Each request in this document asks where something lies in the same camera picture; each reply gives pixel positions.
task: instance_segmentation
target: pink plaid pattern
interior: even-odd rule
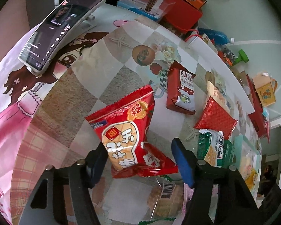
[[[15,219],[23,208],[43,173],[45,166],[51,164],[60,168],[68,148],[32,124],[27,129],[21,143],[11,183],[11,214]]]

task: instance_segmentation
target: orange flower-shaped label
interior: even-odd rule
[[[148,104],[145,101],[136,102],[127,112],[127,120],[143,119],[147,115]]]

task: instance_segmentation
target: red and white snack package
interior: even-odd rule
[[[189,115],[196,113],[193,83],[195,76],[176,61],[171,65],[167,77],[168,109]]]
[[[203,110],[201,118],[194,128],[222,131],[225,140],[228,140],[237,125],[237,120],[230,116],[211,96]]]
[[[178,172],[170,158],[147,143],[153,110],[153,89],[147,85],[86,117],[108,151],[114,178]]]

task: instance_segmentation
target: bag handle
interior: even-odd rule
[[[275,80],[275,79],[272,79],[272,82],[274,82],[275,81],[275,86],[274,86],[274,92],[276,91],[276,89],[277,89],[277,87],[278,87],[278,82],[277,82],[277,80]]]

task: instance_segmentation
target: pink cartoon face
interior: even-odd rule
[[[116,21],[114,21],[114,25],[117,27],[121,27],[122,25],[124,25],[128,22],[129,22],[129,20],[116,20]]]

